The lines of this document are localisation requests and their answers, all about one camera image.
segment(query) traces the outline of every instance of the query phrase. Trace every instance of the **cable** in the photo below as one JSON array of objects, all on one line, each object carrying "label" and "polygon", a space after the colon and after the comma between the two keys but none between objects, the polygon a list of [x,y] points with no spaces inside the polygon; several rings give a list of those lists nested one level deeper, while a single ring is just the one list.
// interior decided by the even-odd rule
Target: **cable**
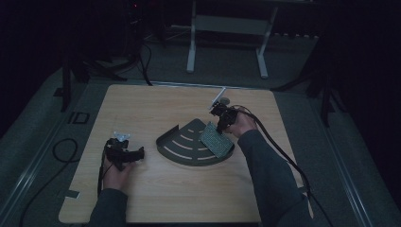
[{"label": "cable", "polygon": [[150,49],[150,47],[148,47],[146,44],[144,44],[144,46],[145,46],[145,47],[148,49],[148,51],[149,51],[148,62],[147,62],[146,64],[144,64],[144,61],[143,61],[143,59],[142,59],[142,56],[141,56],[141,54],[139,54],[139,61],[141,62],[142,71],[141,71],[141,69],[139,69],[139,68],[138,68],[138,70],[139,70],[139,72],[141,72],[142,75],[144,76],[144,79],[145,79],[145,81],[147,82],[147,84],[148,84],[149,86],[153,86],[153,84],[151,84],[151,82],[150,82],[150,80],[149,80],[149,78],[148,78],[148,66],[149,66],[150,58],[151,58],[151,49]]},{"label": "cable", "polygon": [[[74,143],[74,146],[75,146],[74,151],[73,151],[73,154],[70,156],[70,158],[69,158],[68,160],[63,160],[63,159],[61,159],[61,158],[57,155],[57,153],[56,153],[56,147],[57,147],[60,143],[65,142],[65,141],[71,141],[71,142]],[[27,203],[27,205],[26,205],[26,207],[25,207],[23,213],[22,213],[21,216],[20,216],[19,227],[23,227],[23,226],[24,226],[24,217],[25,217],[25,215],[26,215],[26,212],[27,212],[29,206],[30,206],[30,205],[35,201],[35,199],[39,196],[39,194],[41,194],[41,192],[42,192],[51,182],[53,182],[53,180],[54,180],[56,177],[58,177],[58,176],[68,167],[69,164],[79,162],[80,159],[73,160],[73,159],[75,158],[75,156],[77,155],[77,152],[78,152],[78,143],[77,143],[76,140],[74,140],[74,139],[72,139],[72,138],[62,139],[62,140],[60,140],[59,142],[57,142],[57,143],[53,146],[53,156],[54,156],[54,158],[57,159],[59,162],[65,163],[65,165],[64,165],[53,177],[51,177],[50,180],[47,181],[47,182],[41,187],[41,189],[39,189],[39,191],[32,197],[32,199],[30,199],[30,201]]]},{"label": "cable", "polygon": [[266,135],[266,137],[268,138],[268,140],[271,142],[271,144],[286,158],[286,160],[288,161],[288,163],[290,165],[292,165],[301,175],[304,183],[305,183],[305,187],[306,187],[306,196],[307,198],[313,199],[316,204],[319,206],[319,208],[321,209],[321,211],[323,212],[324,217],[326,218],[327,222],[329,223],[330,226],[334,226],[333,223],[331,222],[330,218],[328,217],[328,215],[326,214],[326,212],[324,211],[322,205],[318,202],[318,200],[316,199],[315,196],[313,196],[311,189],[310,189],[310,183],[309,183],[309,179],[306,177],[306,175],[304,174],[304,172],[298,167],[298,165],[280,148],[280,146],[271,138],[271,136],[269,135],[268,131],[266,130],[265,126],[262,124],[262,122],[259,120],[259,118],[257,118],[254,114],[252,114],[246,107],[244,106],[240,106],[240,105],[233,105],[233,107],[242,107],[245,110],[247,110],[247,112],[236,109],[236,108],[228,108],[228,107],[220,107],[222,110],[235,110],[239,113],[243,113],[247,116],[249,116],[250,118],[252,118],[256,124],[260,127],[260,129],[262,130],[262,132]]},{"label": "cable", "polygon": [[103,153],[102,153],[102,155],[101,155],[101,163],[100,163],[100,168],[99,168],[99,175],[98,175],[98,177],[97,177],[97,197],[98,197],[98,198],[99,198],[100,192],[101,192],[101,190],[102,190],[104,176],[106,176],[106,173],[107,173],[107,172],[109,171],[109,169],[114,165],[114,163],[112,163],[112,164],[106,169],[106,171],[103,171],[103,170],[104,170],[104,161],[105,161],[105,158],[106,158],[106,154],[105,154],[104,151],[103,151]]},{"label": "cable", "polygon": [[[184,34],[190,34],[190,31],[191,31],[191,28],[186,29],[185,31],[182,31],[182,32],[179,32],[179,33],[177,33],[175,35],[167,37],[166,41],[169,41],[169,40],[172,40],[174,38],[180,37],[180,36],[182,36]],[[150,40],[151,37],[153,37],[153,34],[148,35],[147,37],[144,38],[144,40],[147,41],[147,42],[151,42],[151,40]]]}]

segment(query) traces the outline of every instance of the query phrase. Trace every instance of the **black controller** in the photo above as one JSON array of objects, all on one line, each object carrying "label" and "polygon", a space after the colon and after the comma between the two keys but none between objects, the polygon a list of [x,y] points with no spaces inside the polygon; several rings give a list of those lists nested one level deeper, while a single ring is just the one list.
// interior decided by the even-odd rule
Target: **black controller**
[{"label": "black controller", "polygon": [[216,102],[213,104],[213,109],[210,114],[219,116],[216,130],[218,133],[222,134],[225,129],[235,123],[238,111],[234,107],[227,107],[220,102]]},{"label": "black controller", "polygon": [[120,142],[116,138],[111,138],[104,146],[104,153],[107,159],[112,162],[120,171],[124,169],[124,163],[131,163],[145,158],[144,147],[136,151],[128,151],[128,140]]}]

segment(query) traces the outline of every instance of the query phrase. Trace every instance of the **wooden board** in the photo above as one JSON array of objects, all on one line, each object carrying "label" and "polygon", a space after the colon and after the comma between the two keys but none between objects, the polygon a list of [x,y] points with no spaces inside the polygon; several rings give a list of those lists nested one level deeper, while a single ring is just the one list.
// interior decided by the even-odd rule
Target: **wooden board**
[{"label": "wooden board", "polygon": [[[253,184],[237,139],[228,160],[212,166],[183,166],[161,155],[156,139],[194,118],[218,122],[208,107],[219,88],[112,85],[102,103],[82,154],[60,221],[85,223],[96,204],[97,174],[105,142],[113,132],[130,133],[129,150],[145,147],[146,158],[130,175],[127,222],[257,222],[260,221]],[[263,122],[270,135],[291,157],[283,121],[273,93],[227,89],[230,105],[243,105]],[[294,176],[299,186],[302,181]]]}]

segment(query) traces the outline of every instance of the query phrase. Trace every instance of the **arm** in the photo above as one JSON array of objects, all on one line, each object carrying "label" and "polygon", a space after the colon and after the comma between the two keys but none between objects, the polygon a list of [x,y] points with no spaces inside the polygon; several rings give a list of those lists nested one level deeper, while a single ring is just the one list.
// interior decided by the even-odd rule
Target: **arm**
[{"label": "arm", "polygon": [[291,169],[266,142],[254,121],[239,113],[226,132],[239,138],[263,226],[313,226],[307,198],[298,190]]},{"label": "arm", "polygon": [[126,226],[127,199],[120,190],[103,189],[87,226]]},{"label": "arm", "polygon": [[106,158],[104,166],[103,190],[100,192],[87,226],[126,226],[128,196],[123,190],[133,168],[133,163],[128,164],[120,172]]}]

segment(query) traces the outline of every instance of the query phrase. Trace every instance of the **cord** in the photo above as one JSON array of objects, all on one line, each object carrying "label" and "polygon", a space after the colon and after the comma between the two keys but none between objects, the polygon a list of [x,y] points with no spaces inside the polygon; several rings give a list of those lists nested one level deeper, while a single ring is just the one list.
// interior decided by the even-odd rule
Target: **cord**
[{"label": "cord", "polygon": [[233,105],[233,107],[242,107],[247,111],[242,111],[236,108],[228,108],[228,107],[221,107],[221,109],[223,110],[235,110],[239,113],[243,113],[247,116],[249,116],[250,118],[252,118],[256,124],[260,127],[260,129],[262,130],[262,132],[266,135],[266,137],[268,138],[268,140],[271,142],[271,144],[286,158],[287,162],[289,164],[291,164],[301,175],[304,183],[305,183],[305,187],[306,187],[306,196],[307,198],[313,199],[316,204],[319,206],[319,209],[321,209],[324,217],[326,218],[327,222],[329,223],[330,226],[334,226],[333,223],[331,222],[329,216],[327,215],[327,213],[324,211],[322,205],[318,202],[318,200],[316,199],[316,197],[312,194],[311,189],[310,189],[310,183],[309,183],[309,179],[306,177],[306,175],[304,174],[304,172],[298,167],[298,165],[280,148],[280,146],[271,138],[271,136],[269,135],[268,131],[266,130],[265,126],[262,124],[262,122],[259,120],[259,118],[257,118],[254,114],[252,114],[246,107],[244,106],[240,106],[240,105]]},{"label": "cord", "polygon": [[98,175],[98,178],[97,178],[97,197],[100,196],[100,192],[103,189],[102,185],[103,185],[104,176],[106,176],[106,173],[114,165],[114,163],[112,163],[109,167],[107,167],[106,171],[103,171],[103,169],[104,169],[104,159],[105,158],[106,158],[106,154],[103,152],[103,154],[101,156],[101,164],[100,164],[100,168],[99,168],[99,175]]},{"label": "cord", "polygon": [[[172,36],[170,36],[170,37],[167,37],[167,38],[166,38],[166,41],[169,41],[169,40],[172,40],[172,39],[174,39],[174,38],[180,37],[180,36],[182,36],[182,35],[184,35],[184,34],[189,34],[190,32],[191,32],[191,29],[189,28],[189,29],[187,29],[187,30],[185,30],[185,31],[182,31],[182,32],[178,33],[178,34],[175,34],[175,35],[172,35]],[[149,39],[150,39],[152,36],[153,36],[153,34],[150,34],[150,35],[148,35],[147,37],[145,37],[144,40],[147,41],[147,42],[149,42]]]},{"label": "cord", "polygon": [[[63,159],[61,159],[61,158],[57,155],[57,153],[56,153],[56,147],[57,147],[60,143],[63,143],[63,142],[66,142],[66,141],[71,141],[71,142],[73,142],[75,148],[74,148],[73,154],[70,156],[70,158],[69,158],[68,160],[63,160]],[[32,197],[32,199],[30,199],[30,201],[27,203],[27,205],[26,205],[26,207],[25,207],[23,213],[22,213],[21,216],[20,216],[19,227],[23,227],[23,226],[24,226],[24,217],[25,217],[25,215],[26,215],[26,212],[27,212],[29,206],[30,206],[30,205],[35,201],[35,199],[39,196],[39,194],[41,194],[41,192],[42,192],[51,182],[53,182],[53,180],[54,180],[56,177],[58,177],[58,176],[68,167],[69,164],[79,162],[79,160],[80,160],[80,159],[73,160],[73,159],[75,158],[75,156],[77,155],[77,152],[78,152],[78,143],[77,143],[77,141],[76,141],[75,139],[72,139],[72,138],[66,138],[66,139],[60,140],[59,142],[57,142],[57,143],[53,146],[53,150],[52,150],[52,151],[53,151],[53,156],[54,156],[54,158],[57,159],[59,162],[65,163],[65,165],[64,165],[52,178],[50,178],[50,180],[47,181],[47,182],[41,187],[41,189],[39,189],[39,191]]]},{"label": "cord", "polygon": [[149,78],[148,78],[148,66],[150,63],[150,59],[151,59],[151,49],[150,47],[148,47],[146,44],[144,44],[144,46],[148,49],[149,51],[149,57],[148,57],[148,61],[146,64],[144,64],[144,61],[142,59],[141,54],[139,54],[139,61],[141,62],[141,66],[142,66],[142,71],[141,69],[138,68],[139,72],[142,73],[142,75],[144,76],[145,82],[149,85],[149,86],[153,86],[153,84],[151,84]]}]

